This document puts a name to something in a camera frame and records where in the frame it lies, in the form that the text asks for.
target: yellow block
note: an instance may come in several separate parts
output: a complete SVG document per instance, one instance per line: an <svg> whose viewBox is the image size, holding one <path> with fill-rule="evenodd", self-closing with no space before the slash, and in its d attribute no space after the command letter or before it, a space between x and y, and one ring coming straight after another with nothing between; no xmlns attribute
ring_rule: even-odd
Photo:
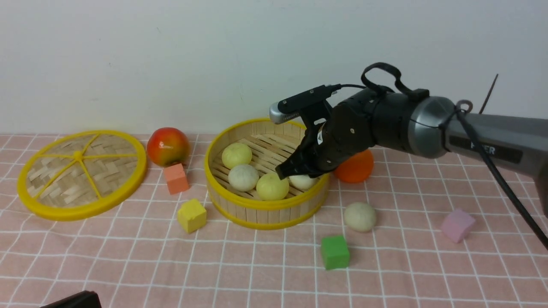
<svg viewBox="0 0 548 308"><path fill-rule="evenodd" d="M207 211L198 199L192 199L181 205L177 212L177 220L186 233L193 233L206 225Z"/></svg>

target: plastic fruit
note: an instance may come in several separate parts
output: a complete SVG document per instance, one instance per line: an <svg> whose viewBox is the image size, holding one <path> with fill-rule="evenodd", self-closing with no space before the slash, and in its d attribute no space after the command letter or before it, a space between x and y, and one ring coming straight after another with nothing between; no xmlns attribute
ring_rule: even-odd
<svg viewBox="0 0 548 308"><path fill-rule="evenodd" d="M146 144L146 153L150 160L162 168L185 164L190 151L187 136L173 127L156 130Z"/></svg>
<svg viewBox="0 0 548 308"><path fill-rule="evenodd" d="M240 142L234 142L227 146L221 155L222 164L228 169L232 169L237 165L249 164L252 159L251 148Z"/></svg>
<svg viewBox="0 0 548 308"><path fill-rule="evenodd" d="M373 153L367 149L340 164L333 171L333 175L346 183L359 183L367 180L373 171L373 166Z"/></svg>
<svg viewBox="0 0 548 308"><path fill-rule="evenodd" d="M229 184L237 191L250 191L259 181L259 172L248 164L237 165L229 172Z"/></svg>
<svg viewBox="0 0 548 308"><path fill-rule="evenodd" d="M354 202L344 210L344 222L357 232L369 232L376 224L375 209L365 202Z"/></svg>
<svg viewBox="0 0 548 308"><path fill-rule="evenodd" d="M308 175L292 175L289 177L289 183L298 190L309 190L316 183L316 179Z"/></svg>
<svg viewBox="0 0 548 308"><path fill-rule="evenodd" d="M255 189L261 200L281 200L289 193L289 181L288 179L280 180L277 173L267 173L261 176Z"/></svg>

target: yellow lid spoke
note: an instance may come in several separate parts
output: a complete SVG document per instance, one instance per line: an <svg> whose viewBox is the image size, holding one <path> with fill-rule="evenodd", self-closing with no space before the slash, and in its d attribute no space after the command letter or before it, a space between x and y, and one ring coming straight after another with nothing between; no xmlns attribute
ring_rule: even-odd
<svg viewBox="0 0 548 308"><path fill-rule="evenodd" d="M118 158L118 157L137 157L137 154L84 155L83 159Z"/></svg>
<svg viewBox="0 0 548 308"><path fill-rule="evenodd" d="M97 198L102 199L101 193L97 189L97 185L95 184L95 181L93 180L92 176L88 172L88 168L85 167L82 161L79 161L79 162L80 162L80 165L82 166L82 169L84 170L85 175L87 176L89 180L89 184L92 186L93 190L95 191L95 194L97 194Z"/></svg>
<svg viewBox="0 0 548 308"><path fill-rule="evenodd" d="M61 155L61 154L41 154L38 157L57 157L57 158L73 158L72 155Z"/></svg>
<svg viewBox="0 0 548 308"><path fill-rule="evenodd" d="M95 136L93 136L93 138L91 138L88 143L84 146L84 149L82 150L82 153L85 153L86 150L89 148L90 145L92 145L93 141L95 141L95 139L97 139L99 137L99 135L101 134L96 134Z"/></svg>
<svg viewBox="0 0 548 308"><path fill-rule="evenodd" d="M72 165L74 165L76 161L70 162L68 165L66 165L63 169L61 169L59 172L57 172L49 181L40 189L40 191L36 194L36 196L32 197L33 199L38 199L38 197L65 171L67 171Z"/></svg>

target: yellow rim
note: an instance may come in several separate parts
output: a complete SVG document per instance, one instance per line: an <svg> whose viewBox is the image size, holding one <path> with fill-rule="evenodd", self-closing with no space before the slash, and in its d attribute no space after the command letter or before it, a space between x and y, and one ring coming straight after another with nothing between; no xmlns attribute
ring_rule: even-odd
<svg viewBox="0 0 548 308"><path fill-rule="evenodd" d="M247 198L238 196L235 193L230 192L229 190L224 188L221 184L219 184L219 182L217 182L217 180L213 176L213 173L211 173L211 170L209 169L209 156L211 155L211 149L212 149L213 145L215 145L215 143L217 143L218 140L223 135L225 135L226 133L228 133L229 131L231 131L233 129L236 129L240 126L247 125L247 124L250 124L250 123L269 122L269 121L270 121L269 118L258 118L258 119L251 119L251 120L248 120L248 121L245 121L245 122L235 124L235 125L227 128L227 129L223 130L222 133L220 133L215 139L213 139L213 141L211 142L211 144L209 145L209 147L207 149L207 152L205 153L204 170L205 170L205 177L207 178L209 184L212 186L212 188L215 190L215 192L217 192L219 195L221 195L221 197L223 197L224 199L227 199L228 201L230 201L230 202L232 202L236 205L239 205L239 206L242 206L242 207L245 207L245 208L257 209L257 210L280 210L280 209L290 208L290 207L296 206L296 205L298 205L298 204L300 204L304 201L307 201L308 199L315 196L317 193L319 193L319 191L322 189L322 187L324 185L327 185L327 181L329 180L329 174L322 175L320 177L319 181L312 188L310 188L309 190L303 192L302 194L300 194L298 196L295 196L295 197L292 197L292 198L287 198L287 199L282 199L282 200L277 200L277 201L261 201L261 200L247 199ZM300 123L296 123L296 122L293 122L293 121L290 121L289 123L291 123L292 125L298 126L301 129L306 128L304 125L302 125Z"/></svg>
<svg viewBox="0 0 548 308"><path fill-rule="evenodd" d="M133 174L131 177L122 185L120 188L118 188L116 191L114 191L112 194L108 195L107 197L101 197L98 195L99 200L86 204L83 206L73 207L73 208L54 208L45 206L41 203L39 203L34 197L29 195L26 187L26 179L27 174L32 168L32 165L36 161L36 159L42 157L42 155L50 150L52 147L62 143L66 142L70 139L82 137L82 136L89 136L89 135L95 135L90 142L88 142L88 145L84 148L82 153L85 153L85 150L87 147L95 140L99 135L108 134L108 135L114 135L117 137L120 137L128 142L130 142L133 147L135 148L137 154L137 166L135 170L133 171ZM57 178L62 172L64 172L69 166L75 163L76 160L72 161L72 163L68 164L67 167L65 167L63 170L59 171L57 175L54 177ZM82 164L82 168L84 169L84 172L88 174L87 169ZM145 178L146 175L146 169L147 169L147 158L146 158L146 152L145 148L133 136L121 133L113 130L92 130L88 132L82 132L74 135L66 136L62 139L59 139L48 146L44 147L38 153L36 153L34 156L31 157L31 159L23 166L23 169L21 170L21 173L19 175L19 179L17 182L17 191L19 194L19 198L21 199L22 203L33 213L35 213L37 216L40 216L45 219L49 220L56 220L56 221L73 221L73 220L81 220L90 218L96 215L99 215L103 212L106 212L107 210L112 209L113 207L119 205L122 203L125 199L127 199L129 196L131 196L137 188L141 185L142 181ZM93 189L97 192L97 187L93 183L93 181L89 181Z"/></svg>
<svg viewBox="0 0 548 308"><path fill-rule="evenodd" d="M287 221L285 223L278 223L278 224L258 224L258 223L250 223L248 221L239 219L237 217L234 217L230 215L227 211L225 211L222 207L220 207L213 199L211 199L211 202L213 203L213 206L227 219L232 221L233 223L240 225L242 227L250 228L250 229L256 229L256 230L278 230L278 229L285 229L289 228L295 225L300 224L301 222L307 220L308 218L312 217L319 209L322 207L323 203L326 201L327 196L329 194L329 190L326 190L322 199L318 202L318 205L312 209L310 212L306 213L306 215L301 216L297 219L293 219L290 221Z"/></svg>

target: pink block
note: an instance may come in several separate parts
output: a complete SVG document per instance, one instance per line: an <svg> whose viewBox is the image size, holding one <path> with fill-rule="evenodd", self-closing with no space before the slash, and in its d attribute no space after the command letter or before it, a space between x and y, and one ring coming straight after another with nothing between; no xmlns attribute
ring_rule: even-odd
<svg viewBox="0 0 548 308"><path fill-rule="evenodd" d="M470 232L476 220L467 212L456 209L442 223L442 232L454 243L461 242Z"/></svg>

